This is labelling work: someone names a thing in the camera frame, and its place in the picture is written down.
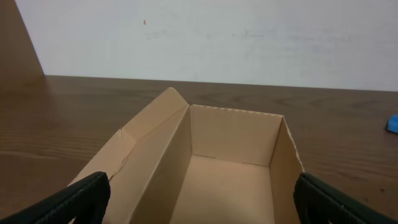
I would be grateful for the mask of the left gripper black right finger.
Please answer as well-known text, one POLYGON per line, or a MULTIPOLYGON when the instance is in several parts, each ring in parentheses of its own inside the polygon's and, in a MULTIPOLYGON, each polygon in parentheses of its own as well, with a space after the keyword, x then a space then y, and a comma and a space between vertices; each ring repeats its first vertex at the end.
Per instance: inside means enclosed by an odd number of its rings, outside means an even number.
POLYGON ((308 172, 295 183, 294 203, 301 224, 397 224, 308 172))

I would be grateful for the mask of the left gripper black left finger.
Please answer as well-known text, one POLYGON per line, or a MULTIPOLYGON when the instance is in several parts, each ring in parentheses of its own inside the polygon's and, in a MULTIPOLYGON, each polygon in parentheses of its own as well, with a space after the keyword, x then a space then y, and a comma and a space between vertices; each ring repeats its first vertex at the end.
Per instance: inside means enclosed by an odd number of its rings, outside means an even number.
POLYGON ((1 224, 101 223, 111 189, 97 171, 42 201, 1 220, 1 224))

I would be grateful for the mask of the brown cardboard box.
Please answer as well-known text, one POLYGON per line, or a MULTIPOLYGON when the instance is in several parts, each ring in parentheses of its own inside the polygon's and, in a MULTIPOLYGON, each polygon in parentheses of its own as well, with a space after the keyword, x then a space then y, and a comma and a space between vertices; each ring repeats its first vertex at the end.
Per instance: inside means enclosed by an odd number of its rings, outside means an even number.
POLYGON ((77 175, 105 172, 104 223, 298 223, 302 163, 279 114, 189 105, 168 88, 77 175))

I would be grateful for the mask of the blue plastic case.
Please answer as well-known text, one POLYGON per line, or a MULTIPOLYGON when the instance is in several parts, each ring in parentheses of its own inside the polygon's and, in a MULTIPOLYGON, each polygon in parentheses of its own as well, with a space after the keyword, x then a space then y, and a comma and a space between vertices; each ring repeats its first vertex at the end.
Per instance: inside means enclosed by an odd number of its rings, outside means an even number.
POLYGON ((398 133, 398 115, 392 115, 387 122, 386 130, 391 133, 398 133))

